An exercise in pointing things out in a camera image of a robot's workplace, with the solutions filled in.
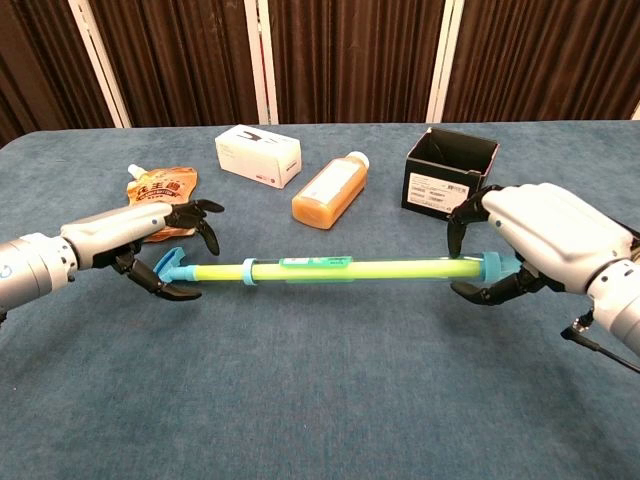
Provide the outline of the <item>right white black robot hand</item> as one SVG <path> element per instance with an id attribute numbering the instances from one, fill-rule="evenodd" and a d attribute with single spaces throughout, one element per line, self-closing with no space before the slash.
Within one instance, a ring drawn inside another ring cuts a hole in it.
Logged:
<path id="1" fill-rule="evenodd" d="M 551 183 L 490 185 L 450 214 L 449 255 L 461 253 L 467 225 L 489 222 L 511 246 L 520 270 L 488 286 L 453 282 L 451 289 L 477 305 L 494 306 L 547 286 L 584 294 L 608 266 L 632 258 L 639 232 Z"/>

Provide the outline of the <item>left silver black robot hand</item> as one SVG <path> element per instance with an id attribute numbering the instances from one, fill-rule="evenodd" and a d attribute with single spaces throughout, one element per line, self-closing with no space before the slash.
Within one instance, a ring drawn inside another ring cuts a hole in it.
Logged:
<path id="1" fill-rule="evenodd" d="M 200 233 L 209 251 L 217 256 L 219 243 L 205 217 L 209 212 L 223 211 L 222 205 L 208 199 L 183 204 L 160 201 L 136 204 L 67 223 L 61 227 L 60 235 L 72 246 L 80 270 L 111 266 L 160 298 L 189 301 L 199 298 L 201 293 L 181 290 L 162 281 L 135 254 L 145 238 L 169 226 Z"/>

